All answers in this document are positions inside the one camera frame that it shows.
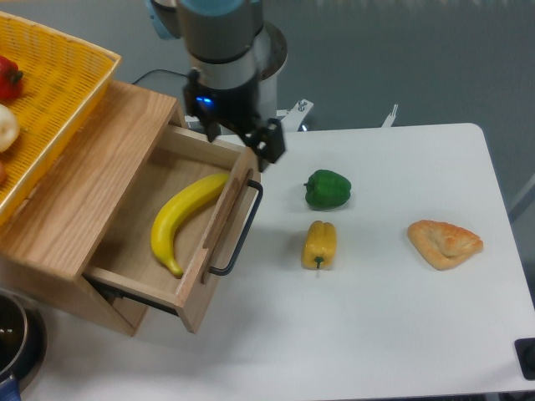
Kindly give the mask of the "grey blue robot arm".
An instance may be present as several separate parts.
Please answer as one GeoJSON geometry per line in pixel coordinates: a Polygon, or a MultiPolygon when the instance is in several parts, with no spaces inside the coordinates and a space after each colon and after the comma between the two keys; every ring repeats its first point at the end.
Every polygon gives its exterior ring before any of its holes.
{"type": "Polygon", "coordinates": [[[278,75],[288,57],[282,32],[265,21],[260,1],[149,1],[161,38],[183,39],[191,70],[185,110],[208,140],[228,131],[257,157],[258,169],[285,151],[277,117],[278,75]]]}

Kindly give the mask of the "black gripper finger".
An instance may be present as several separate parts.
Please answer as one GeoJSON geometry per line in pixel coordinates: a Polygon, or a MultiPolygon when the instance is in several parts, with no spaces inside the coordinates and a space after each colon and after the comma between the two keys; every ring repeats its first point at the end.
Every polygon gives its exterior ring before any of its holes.
{"type": "Polygon", "coordinates": [[[275,164],[286,151],[281,121],[268,119],[251,133],[246,134],[246,146],[257,157],[257,167],[260,172],[275,164]]]}
{"type": "Polygon", "coordinates": [[[205,130],[209,142],[213,142],[220,135],[220,125],[217,120],[210,114],[200,117],[200,122],[205,130]]]}

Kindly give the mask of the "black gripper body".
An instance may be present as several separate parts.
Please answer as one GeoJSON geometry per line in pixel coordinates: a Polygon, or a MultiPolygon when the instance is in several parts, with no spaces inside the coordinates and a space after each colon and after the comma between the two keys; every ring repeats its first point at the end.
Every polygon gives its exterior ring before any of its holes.
{"type": "Polygon", "coordinates": [[[220,126],[238,135],[246,144],[246,134],[261,125],[257,110],[258,77],[230,89],[214,89],[201,83],[201,73],[192,69],[183,88],[186,112],[190,116],[212,115],[220,126]]]}

